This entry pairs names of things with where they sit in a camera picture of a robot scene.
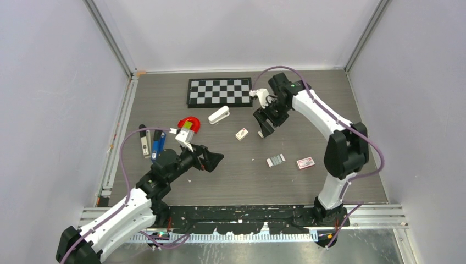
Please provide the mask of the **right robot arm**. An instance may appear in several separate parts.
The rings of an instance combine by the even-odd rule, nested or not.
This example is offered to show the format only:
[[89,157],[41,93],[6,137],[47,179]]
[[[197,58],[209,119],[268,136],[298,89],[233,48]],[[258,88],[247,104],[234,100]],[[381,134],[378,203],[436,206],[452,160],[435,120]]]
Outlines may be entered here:
[[293,110],[306,117],[327,140],[324,186],[310,211],[312,223],[330,226],[344,214],[343,197],[353,180],[369,161],[367,127],[342,118],[326,105],[304,80],[291,82],[284,73],[274,75],[268,84],[272,89],[251,90],[249,96],[260,107],[253,113],[260,135],[268,137],[281,126]]

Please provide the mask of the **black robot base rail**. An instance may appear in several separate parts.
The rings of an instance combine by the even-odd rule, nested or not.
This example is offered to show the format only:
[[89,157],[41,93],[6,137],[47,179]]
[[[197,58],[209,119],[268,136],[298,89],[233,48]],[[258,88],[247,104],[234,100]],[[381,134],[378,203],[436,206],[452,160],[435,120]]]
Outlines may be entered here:
[[343,206],[330,213],[312,205],[170,206],[151,227],[177,234],[258,234],[265,229],[272,235],[305,234],[314,227],[335,230],[346,216]]

